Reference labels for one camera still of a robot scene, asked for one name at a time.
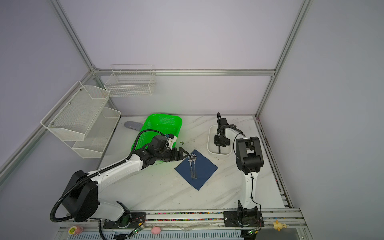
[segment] white wire basket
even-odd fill
[[[111,65],[104,85],[112,97],[151,96],[156,86],[153,65]]]
[[[82,158],[101,158],[120,115],[117,110],[103,108],[85,140],[75,142],[71,148]]]
[[[96,86],[80,88],[53,118],[41,124],[62,141],[84,141],[109,99],[109,91]]]

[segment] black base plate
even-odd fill
[[[225,211],[224,213],[224,226],[226,227],[238,227],[239,225],[235,224],[235,222],[238,221],[237,219],[237,213],[236,211]],[[264,220],[262,217],[262,213],[258,211],[258,215],[260,214],[261,219],[252,219],[249,221],[243,221],[244,227],[257,227],[257,226],[264,226]]]
[[[129,222],[129,225],[126,228],[132,228],[135,229],[139,226],[140,219],[141,221],[145,221],[146,213],[145,212],[131,212],[131,221]],[[119,228],[117,222],[112,222],[112,221],[105,221],[104,222],[104,229],[111,229],[111,228]]]

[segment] green basket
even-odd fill
[[[141,131],[146,129],[153,129],[162,132],[164,135],[173,134],[178,137],[182,124],[183,120],[179,116],[155,113],[147,117],[147,120],[145,121]],[[152,138],[156,135],[158,135],[158,133],[156,132],[143,133],[140,136],[139,141],[137,142],[135,150],[141,148],[147,143],[150,143],[152,141]]]

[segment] white table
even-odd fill
[[[216,116],[180,116],[183,125],[176,147],[187,152],[198,150],[218,169],[198,191],[186,182],[174,169],[180,161],[158,163],[131,174],[103,190],[99,196],[110,201],[120,201],[130,210],[188,210],[234,209],[241,191],[242,172],[237,169],[234,153],[227,157],[208,152],[209,128],[217,124]],[[229,124],[235,124],[246,137],[260,138],[253,117],[222,116]],[[100,167],[108,166],[128,156],[139,133],[124,127],[126,121],[144,123],[147,117],[122,117],[110,141]],[[263,209],[284,208],[267,155],[262,146],[264,166],[257,177],[254,199]]]

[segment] blue cloth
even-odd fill
[[[216,171],[217,166],[213,164],[208,158],[204,157],[198,150],[194,150],[191,154],[196,154],[196,172],[197,179],[191,179],[190,165],[188,157],[184,159],[175,170],[194,188],[200,190],[204,183]]]

